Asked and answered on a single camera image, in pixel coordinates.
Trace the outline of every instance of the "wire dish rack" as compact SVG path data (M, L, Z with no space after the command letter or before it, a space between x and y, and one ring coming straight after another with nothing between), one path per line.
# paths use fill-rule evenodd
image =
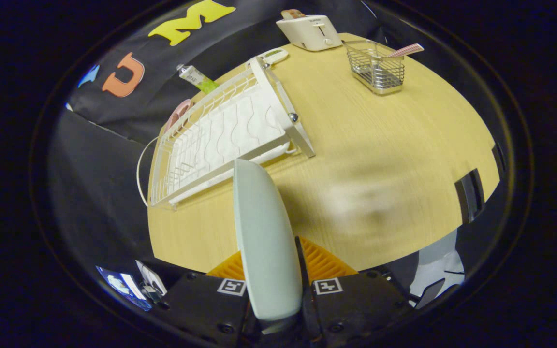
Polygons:
M352 73L358 81L377 94L387 94L403 88L405 57L387 57L387 48L370 40L343 44Z
M150 206L177 202L234 175L234 160L263 163L289 143L315 156L280 81L255 57L188 109L159 139Z

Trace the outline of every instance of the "table surface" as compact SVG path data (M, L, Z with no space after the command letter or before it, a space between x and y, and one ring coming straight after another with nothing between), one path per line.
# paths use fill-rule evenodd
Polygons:
M290 55L272 71L316 156L299 150L264 167L295 235L354 269L366 269L457 229L462 217L454 183L474 168L484 198L491 196L499 182L493 138L470 103L436 73L406 57L403 90L379 96L353 77L343 46L320 52L283 48ZM217 82L243 69L241 64ZM149 207L148 224L156 258L210 271L238 251L232 180L179 202L176 211Z

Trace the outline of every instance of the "toothpaste tube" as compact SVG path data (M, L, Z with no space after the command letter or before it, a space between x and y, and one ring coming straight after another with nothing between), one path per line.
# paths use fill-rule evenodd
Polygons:
M179 72L179 77L192 83L205 94L212 92L219 86L216 82L210 80L206 75L203 75L203 73L192 65L184 66L184 64L180 64L176 69Z

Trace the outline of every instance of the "toaster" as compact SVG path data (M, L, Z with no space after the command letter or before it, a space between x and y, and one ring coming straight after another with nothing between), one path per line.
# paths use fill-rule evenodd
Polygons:
M322 51L343 44L325 15L282 19L277 22L277 26L289 42L308 51Z

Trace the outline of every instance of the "pink object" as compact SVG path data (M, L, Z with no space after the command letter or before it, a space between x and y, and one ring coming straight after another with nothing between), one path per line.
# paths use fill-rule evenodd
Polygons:
M185 101L182 101L177 108L175 108L175 110L173 110L171 116L169 117L169 120L166 122L166 128L164 128L164 131L168 131L169 128L171 128L171 126L176 123L180 117L182 117L184 115L184 113L186 113L186 111L188 110L188 108L190 108L192 106L192 101L190 99L186 99Z
M415 43L390 53L388 57L401 57L401 56L411 55L411 53L421 52L424 50L425 49L422 46Z

